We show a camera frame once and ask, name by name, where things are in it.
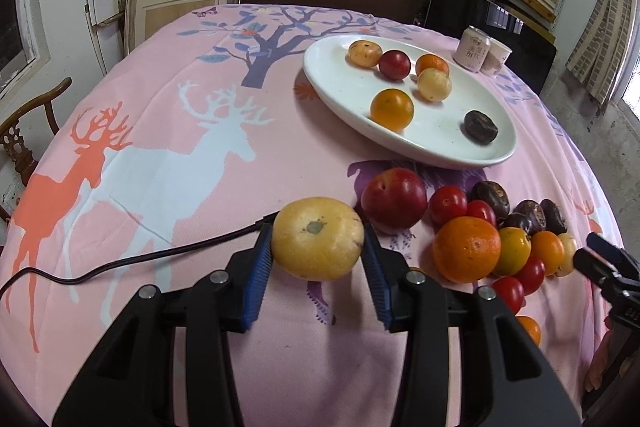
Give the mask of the large yellow round fruit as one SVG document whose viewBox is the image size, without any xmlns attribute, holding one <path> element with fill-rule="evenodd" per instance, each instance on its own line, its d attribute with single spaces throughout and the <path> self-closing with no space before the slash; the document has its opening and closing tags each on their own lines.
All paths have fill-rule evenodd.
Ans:
<svg viewBox="0 0 640 427">
<path fill-rule="evenodd" d="M 306 197 L 285 205 L 274 219 L 273 259 L 293 277 L 335 281 L 358 261 L 363 223 L 352 207 L 329 197 Z"/>
</svg>

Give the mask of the large orange mandarin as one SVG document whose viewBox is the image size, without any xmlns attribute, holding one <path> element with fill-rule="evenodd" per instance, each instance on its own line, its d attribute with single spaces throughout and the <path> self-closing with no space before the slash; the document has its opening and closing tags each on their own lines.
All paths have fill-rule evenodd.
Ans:
<svg viewBox="0 0 640 427">
<path fill-rule="evenodd" d="M 432 258 L 438 272 L 457 284 L 488 277 L 501 253 L 500 236 L 489 222 L 459 217 L 447 222 L 435 235 Z"/>
</svg>

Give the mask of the small orange fruit in pile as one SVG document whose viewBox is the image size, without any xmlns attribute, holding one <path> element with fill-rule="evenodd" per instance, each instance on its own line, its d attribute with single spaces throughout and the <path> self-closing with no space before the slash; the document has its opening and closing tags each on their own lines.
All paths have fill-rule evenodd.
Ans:
<svg viewBox="0 0 640 427">
<path fill-rule="evenodd" d="M 559 236 L 550 231 L 540 231 L 532 237 L 530 254 L 544 262 L 544 273 L 553 275 L 564 259 L 565 249 Z"/>
</svg>

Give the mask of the red cherry tomato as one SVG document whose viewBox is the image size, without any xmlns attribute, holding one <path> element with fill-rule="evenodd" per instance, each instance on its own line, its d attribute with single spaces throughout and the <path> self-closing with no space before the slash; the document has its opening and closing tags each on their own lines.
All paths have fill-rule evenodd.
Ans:
<svg viewBox="0 0 640 427">
<path fill-rule="evenodd" d="M 428 212 L 436 228 L 446 225 L 452 219 L 465 217 L 467 211 L 466 195 L 454 185 L 439 187 L 428 202 Z"/>
<path fill-rule="evenodd" d="M 497 226 L 495 211 L 491 208 L 491 205 L 488 205 L 484 200 L 475 199 L 468 202 L 468 205 L 466 206 L 466 215 L 468 217 L 486 221 L 494 228 Z"/>
</svg>

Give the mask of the yellow-orange fruit in pile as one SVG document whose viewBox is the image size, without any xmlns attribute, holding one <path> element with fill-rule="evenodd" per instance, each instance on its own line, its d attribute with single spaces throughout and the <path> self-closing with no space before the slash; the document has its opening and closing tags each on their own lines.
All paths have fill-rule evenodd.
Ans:
<svg viewBox="0 0 640 427">
<path fill-rule="evenodd" d="M 526 265 L 532 251 L 532 243 L 528 234 L 520 228 L 502 228 L 499 236 L 500 257 L 492 273 L 496 277 L 510 277 Z"/>
</svg>

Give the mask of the dark purple passion fruit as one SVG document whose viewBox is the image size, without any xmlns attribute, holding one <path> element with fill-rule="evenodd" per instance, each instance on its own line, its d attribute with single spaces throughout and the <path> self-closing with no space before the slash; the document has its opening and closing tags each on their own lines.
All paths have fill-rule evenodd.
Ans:
<svg viewBox="0 0 640 427">
<path fill-rule="evenodd" d="M 511 209 L 509 197 L 506 195 L 506 190 L 495 181 L 478 181 L 469 191 L 468 199 L 486 202 L 498 221 L 509 216 Z"/>
</svg>

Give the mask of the yellow-orange fruit on plate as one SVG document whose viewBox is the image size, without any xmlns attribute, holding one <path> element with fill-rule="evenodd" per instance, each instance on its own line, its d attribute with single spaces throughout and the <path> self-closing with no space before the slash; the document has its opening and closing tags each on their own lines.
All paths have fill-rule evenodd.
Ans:
<svg viewBox="0 0 640 427">
<path fill-rule="evenodd" d="M 393 131 L 404 131 L 413 120 L 412 98 L 399 89 L 378 92 L 370 104 L 370 118 L 380 126 Z"/>
</svg>

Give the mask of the pink deer print tablecloth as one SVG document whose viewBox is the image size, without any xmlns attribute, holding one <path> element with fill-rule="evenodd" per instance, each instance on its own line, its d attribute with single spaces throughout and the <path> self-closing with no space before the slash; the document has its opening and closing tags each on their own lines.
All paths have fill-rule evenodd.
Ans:
<svg viewBox="0 0 640 427">
<path fill-rule="evenodd" d="M 495 181 L 511 205 L 552 199 L 578 244 L 591 231 L 622 241 L 588 162 L 538 95 L 515 72 L 469 75 L 451 67 L 452 92 L 425 103 L 408 77 L 399 86 L 346 61 L 352 41 L 426 52 L 450 60 L 453 38 L 357 12 L 282 5 L 200 9 L 138 46 L 78 103 L 39 161 L 14 210 L 1 256 L 1 283 L 23 265 L 78 277 L 117 259 L 195 243 L 285 209 L 295 236 L 320 219 L 355 218 L 362 191 L 392 168 L 420 176 L 427 197 L 441 186 L 470 191 Z M 338 118 L 305 75 L 306 49 L 336 46 L 318 68 L 355 101 L 373 131 L 371 101 L 384 89 L 407 92 L 414 116 L 402 134 L 442 145 L 455 160 L 502 156 L 509 114 L 514 154 L 500 165 L 449 170 L 379 146 Z M 461 131 L 484 110 L 499 134 L 486 147 Z M 1 362 L 47 423 L 117 314 L 144 284 L 189 287 L 221 269 L 255 234 L 201 253 L 105 272 L 58 285 L 25 275 L 1 299 Z M 383 426 L 395 406 L 406 334 L 376 318 L 361 262 L 344 277 L 300 279 L 277 262 L 259 317 L 231 336 L 233 366 L 247 426 Z M 584 380 L 608 311 L 580 274 L 547 277 L 526 297 L 524 315 L 541 327 L 541 349 L 579 410 Z"/>
</svg>

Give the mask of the dark purple fruit on plate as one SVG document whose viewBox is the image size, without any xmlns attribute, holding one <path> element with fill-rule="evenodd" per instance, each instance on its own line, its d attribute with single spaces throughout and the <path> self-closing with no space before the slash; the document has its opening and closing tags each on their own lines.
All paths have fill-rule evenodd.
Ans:
<svg viewBox="0 0 640 427">
<path fill-rule="evenodd" d="M 494 142 L 498 135 L 498 127 L 494 121 L 479 110 L 470 110 L 463 118 L 464 133 L 480 145 Z"/>
</svg>

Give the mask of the pale yellow fruit on plate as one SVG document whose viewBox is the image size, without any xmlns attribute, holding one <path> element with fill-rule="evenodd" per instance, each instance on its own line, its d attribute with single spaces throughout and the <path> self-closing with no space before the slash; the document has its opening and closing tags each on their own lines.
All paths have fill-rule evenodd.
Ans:
<svg viewBox="0 0 640 427">
<path fill-rule="evenodd" d="M 451 80 L 446 72 L 437 68 L 427 68 L 418 77 L 418 89 L 424 100 L 439 103 L 450 95 Z"/>
</svg>

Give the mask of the small red plum on plate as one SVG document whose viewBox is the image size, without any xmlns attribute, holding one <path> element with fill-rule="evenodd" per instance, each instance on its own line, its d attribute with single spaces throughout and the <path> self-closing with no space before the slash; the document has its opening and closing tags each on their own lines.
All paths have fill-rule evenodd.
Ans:
<svg viewBox="0 0 640 427">
<path fill-rule="evenodd" d="M 378 61 L 378 70 L 389 80 L 403 80 L 411 70 L 410 58 L 401 50 L 386 51 Z"/>
</svg>

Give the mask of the tan yellow fruit on plate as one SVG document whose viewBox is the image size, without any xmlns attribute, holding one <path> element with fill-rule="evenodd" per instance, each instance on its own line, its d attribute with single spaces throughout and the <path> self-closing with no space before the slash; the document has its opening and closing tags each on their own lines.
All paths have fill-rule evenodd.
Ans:
<svg viewBox="0 0 640 427">
<path fill-rule="evenodd" d="M 356 40 L 348 48 L 347 58 L 355 66 L 371 69 L 380 61 L 383 55 L 382 48 L 369 40 Z"/>
</svg>

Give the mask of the small orange on plate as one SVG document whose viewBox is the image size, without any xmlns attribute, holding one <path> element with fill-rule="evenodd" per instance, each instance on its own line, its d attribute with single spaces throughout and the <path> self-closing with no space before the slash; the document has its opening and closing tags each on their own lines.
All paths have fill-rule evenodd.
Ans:
<svg viewBox="0 0 640 427">
<path fill-rule="evenodd" d="M 421 55 L 416 61 L 416 75 L 420 76 L 424 70 L 430 68 L 437 69 L 439 72 L 449 75 L 449 65 L 442 57 L 433 53 Z"/>
</svg>

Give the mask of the pink drink can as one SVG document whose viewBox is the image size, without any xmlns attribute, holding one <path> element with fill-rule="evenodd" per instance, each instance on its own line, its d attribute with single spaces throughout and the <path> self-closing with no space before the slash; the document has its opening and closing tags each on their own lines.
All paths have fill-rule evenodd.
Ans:
<svg viewBox="0 0 640 427">
<path fill-rule="evenodd" d="M 490 45 L 490 38 L 485 31 L 469 26 L 463 31 L 452 58 L 470 72 L 479 72 L 490 50 Z"/>
</svg>

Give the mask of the white paper cup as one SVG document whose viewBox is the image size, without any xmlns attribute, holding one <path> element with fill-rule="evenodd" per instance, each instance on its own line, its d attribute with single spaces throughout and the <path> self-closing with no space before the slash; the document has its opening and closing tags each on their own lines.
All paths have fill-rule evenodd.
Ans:
<svg viewBox="0 0 640 427">
<path fill-rule="evenodd" d="M 512 50 L 508 46 L 495 38 L 490 38 L 490 47 L 480 71 L 487 76 L 497 76 L 511 53 Z"/>
</svg>

